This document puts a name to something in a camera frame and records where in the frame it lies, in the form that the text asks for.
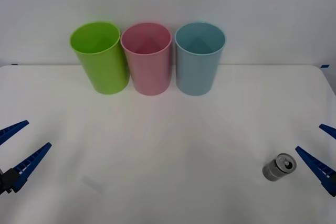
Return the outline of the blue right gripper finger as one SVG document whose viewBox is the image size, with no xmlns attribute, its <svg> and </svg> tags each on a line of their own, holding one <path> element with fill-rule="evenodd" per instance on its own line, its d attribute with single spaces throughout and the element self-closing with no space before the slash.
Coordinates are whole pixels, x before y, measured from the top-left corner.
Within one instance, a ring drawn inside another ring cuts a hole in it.
<svg viewBox="0 0 336 224">
<path fill-rule="evenodd" d="M 324 132 L 326 132 L 327 134 L 329 134 L 332 138 L 336 139 L 336 129 L 335 128 L 325 125 L 325 124 L 320 124 L 319 128 L 323 130 Z"/>
<path fill-rule="evenodd" d="M 309 169 L 315 174 L 324 189 L 332 196 L 335 197 L 335 171 L 310 155 L 300 146 L 295 148 L 301 159 L 309 167 Z"/>
</svg>

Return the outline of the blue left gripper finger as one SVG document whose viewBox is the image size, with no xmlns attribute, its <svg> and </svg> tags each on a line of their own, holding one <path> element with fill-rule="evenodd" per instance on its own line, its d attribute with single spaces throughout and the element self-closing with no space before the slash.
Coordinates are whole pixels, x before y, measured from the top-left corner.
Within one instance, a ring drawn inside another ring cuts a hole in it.
<svg viewBox="0 0 336 224">
<path fill-rule="evenodd" d="M 51 147 L 50 143 L 46 143 L 21 163 L 3 173 L 3 192 L 20 191 Z"/>
<path fill-rule="evenodd" d="M 13 135 L 19 132 L 21 129 L 26 127 L 29 124 L 27 120 L 21 121 L 19 123 L 8 126 L 4 129 L 0 130 L 0 145 L 5 143 L 8 139 L 10 139 Z"/>
</svg>

